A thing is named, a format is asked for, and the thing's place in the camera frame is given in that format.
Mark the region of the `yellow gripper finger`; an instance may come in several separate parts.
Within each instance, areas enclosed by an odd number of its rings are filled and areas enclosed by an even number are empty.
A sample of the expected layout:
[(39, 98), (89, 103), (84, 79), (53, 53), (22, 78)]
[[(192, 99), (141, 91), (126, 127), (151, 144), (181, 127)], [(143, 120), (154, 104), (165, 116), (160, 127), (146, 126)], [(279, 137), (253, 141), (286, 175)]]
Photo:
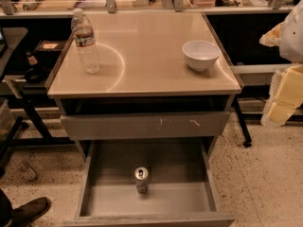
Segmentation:
[(261, 125), (268, 128), (284, 125), (302, 104), (303, 64), (277, 69), (272, 76)]
[(265, 46), (279, 46), (280, 43), (280, 31), (282, 28), (282, 23), (279, 23), (273, 27), (270, 31), (263, 34), (259, 39), (259, 43)]

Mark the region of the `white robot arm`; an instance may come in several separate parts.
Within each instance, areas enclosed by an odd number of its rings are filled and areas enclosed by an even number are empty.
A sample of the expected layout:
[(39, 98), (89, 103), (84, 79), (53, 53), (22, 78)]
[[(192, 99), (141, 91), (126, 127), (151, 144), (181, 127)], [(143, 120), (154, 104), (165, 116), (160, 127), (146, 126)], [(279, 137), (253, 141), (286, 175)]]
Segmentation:
[(283, 22), (263, 34), (259, 43), (278, 46), (279, 55), (294, 64), (285, 70), (277, 69), (272, 76), (261, 124), (275, 128), (284, 125), (303, 104), (303, 0)]

